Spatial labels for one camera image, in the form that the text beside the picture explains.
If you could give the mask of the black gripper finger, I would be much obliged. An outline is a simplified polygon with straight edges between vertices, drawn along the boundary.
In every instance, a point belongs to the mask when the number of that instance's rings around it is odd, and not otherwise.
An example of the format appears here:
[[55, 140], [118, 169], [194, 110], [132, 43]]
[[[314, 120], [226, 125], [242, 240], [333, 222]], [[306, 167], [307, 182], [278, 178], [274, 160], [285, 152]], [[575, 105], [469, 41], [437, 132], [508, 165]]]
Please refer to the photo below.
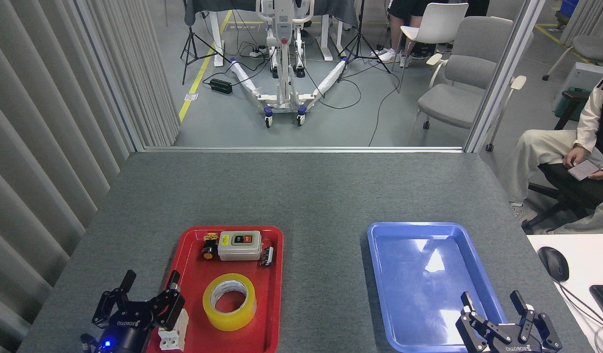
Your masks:
[[92, 319], [95, 326], [106, 330], [137, 330], [134, 303], [128, 298], [136, 276], [133, 270], [127, 270], [119, 287], [102, 293]]
[[550, 316], [544, 312], [537, 313], [535, 308], [524, 302], [518, 290], [512, 291], [510, 299], [517, 313], [521, 316], [520, 322], [514, 324], [516, 331], [512, 335], [510, 344], [512, 352], [558, 352], [562, 349], [562, 342], [554, 330]]
[[491, 351], [494, 339], [499, 339], [505, 344], [512, 343], [510, 335], [476, 312], [467, 291], [461, 294], [461, 302], [463, 310], [456, 322], [456, 328], [469, 352]]
[[180, 293], [178, 270], [172, 270], [166, 288], [157, 296], [146, 301], [145, 314], [147, 327], [160, 327], [166, 331], [174, 329], [185, 304]]

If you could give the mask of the person's right hand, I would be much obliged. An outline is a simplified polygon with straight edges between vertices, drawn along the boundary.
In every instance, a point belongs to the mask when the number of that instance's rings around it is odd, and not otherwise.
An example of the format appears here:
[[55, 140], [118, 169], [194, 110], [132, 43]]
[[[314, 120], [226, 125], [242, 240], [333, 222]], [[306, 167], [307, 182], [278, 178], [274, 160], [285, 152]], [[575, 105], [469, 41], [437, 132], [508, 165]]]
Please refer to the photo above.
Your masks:
[[571, 169], [581, 163], [590, 152], [581, 145], [575, 144], [564, 157], [564, 168]]

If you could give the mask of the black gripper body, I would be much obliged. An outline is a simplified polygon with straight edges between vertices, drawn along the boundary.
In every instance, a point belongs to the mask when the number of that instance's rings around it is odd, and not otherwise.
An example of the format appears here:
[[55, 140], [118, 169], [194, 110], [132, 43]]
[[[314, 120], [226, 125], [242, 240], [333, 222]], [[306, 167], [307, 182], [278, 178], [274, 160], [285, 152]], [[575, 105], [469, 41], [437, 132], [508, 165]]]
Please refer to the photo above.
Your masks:
[[150, 311], [117, 311], [99, 338], [98, 353], [141, 353], [146, 348], [153, 314]]
[[508, 343], [496, 337], [490, 337], [487, 342], [481, 342], [475, 346], [475, 351], [490, 353], [543, 353], [544, 348], [539, 340], [529, 339], [526, 343], [512, 340]]

